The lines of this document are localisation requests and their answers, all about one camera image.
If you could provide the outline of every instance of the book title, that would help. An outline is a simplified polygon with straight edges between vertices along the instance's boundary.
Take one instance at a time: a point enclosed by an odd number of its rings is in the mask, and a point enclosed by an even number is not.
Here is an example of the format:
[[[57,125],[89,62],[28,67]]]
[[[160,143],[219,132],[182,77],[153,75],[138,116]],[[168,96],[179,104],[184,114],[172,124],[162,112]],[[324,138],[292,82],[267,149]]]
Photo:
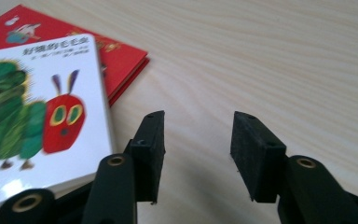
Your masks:
[[[88,53],[89,39],[86,36],[74,37],[71,40],[41,44],[23,51],[23,56],[32,56],[31,60],[47,58],[52,56],[62,56],[63,58]]]

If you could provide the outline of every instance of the book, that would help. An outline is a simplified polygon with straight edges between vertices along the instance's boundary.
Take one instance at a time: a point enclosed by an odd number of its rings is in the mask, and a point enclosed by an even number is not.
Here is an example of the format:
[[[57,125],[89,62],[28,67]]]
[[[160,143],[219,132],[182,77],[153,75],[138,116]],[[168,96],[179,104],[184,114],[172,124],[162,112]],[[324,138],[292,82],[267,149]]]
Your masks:
[[[78,34],[92,34],[97,41],[106,95],[112,105],[147,65],[149,60],[145,50],[98,35],[23,5],[0,16],[0,49]]]
[[[93,35],[0,49],[0,204],[86,184],[116,152]]]

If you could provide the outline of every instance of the caterpillar eye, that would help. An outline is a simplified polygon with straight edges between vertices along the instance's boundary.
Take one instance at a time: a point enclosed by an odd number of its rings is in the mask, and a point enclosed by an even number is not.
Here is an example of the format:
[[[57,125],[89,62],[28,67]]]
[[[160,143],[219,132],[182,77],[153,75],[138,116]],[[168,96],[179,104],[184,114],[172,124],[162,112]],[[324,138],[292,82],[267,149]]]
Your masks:
[[[80,118],[80,116],[83,114],[83,106],[82,105],[74,105],[69,110],[67,123],[68,125],[72,125]]]
[[[60,105],[55,108],[51,119],[50,119],[50,126],[57,126],[65,120],[66,117],[66,107],[65,105]]]

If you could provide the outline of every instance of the table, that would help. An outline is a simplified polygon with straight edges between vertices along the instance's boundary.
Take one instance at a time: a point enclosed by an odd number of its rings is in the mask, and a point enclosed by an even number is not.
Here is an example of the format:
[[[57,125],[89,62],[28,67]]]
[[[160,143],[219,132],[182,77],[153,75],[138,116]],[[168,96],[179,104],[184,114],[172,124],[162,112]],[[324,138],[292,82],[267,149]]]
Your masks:
[[[0,0],[0,15],[19,3],[148,50],[111,107],[119,150],[166,113],[158,204],[138,203],[139,223],[280,223],[230,158],[234,111],[358,195],[358,1]]]

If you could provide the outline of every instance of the caterpillar leg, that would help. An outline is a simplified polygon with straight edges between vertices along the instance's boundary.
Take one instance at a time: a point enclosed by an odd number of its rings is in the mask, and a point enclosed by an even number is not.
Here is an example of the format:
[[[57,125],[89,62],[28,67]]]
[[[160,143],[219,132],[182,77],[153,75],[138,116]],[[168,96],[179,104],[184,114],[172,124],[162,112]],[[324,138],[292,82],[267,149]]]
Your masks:
[[[34,168],[34,165],[32,163],[30,163],[29,160],[26,160],[21,166],[22,170],[28,170],[28,169],[32,169],[32,168]]]
[[[8,160],[5,160],[4,163],[2,163],[1,165],[1,170],[6,170],[8,168],[10,168],[13,165],[13,162],[10,162]]]

